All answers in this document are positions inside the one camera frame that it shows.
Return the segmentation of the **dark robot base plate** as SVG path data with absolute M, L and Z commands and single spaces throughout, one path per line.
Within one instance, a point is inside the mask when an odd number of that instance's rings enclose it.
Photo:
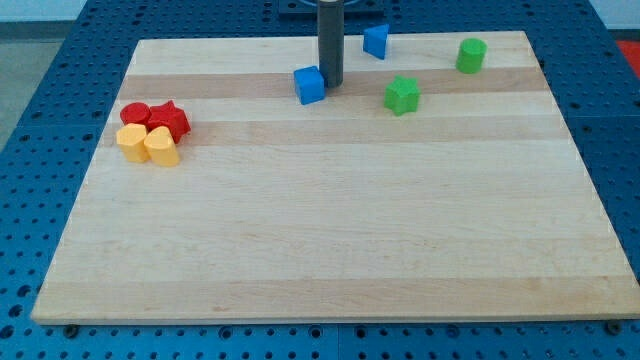
M 384 0 L 345 0 L 344 15 L 384 14 Z M 317 15 L 315 0 L 277 0 L 278 15 L 281 18 L 312 18 Z

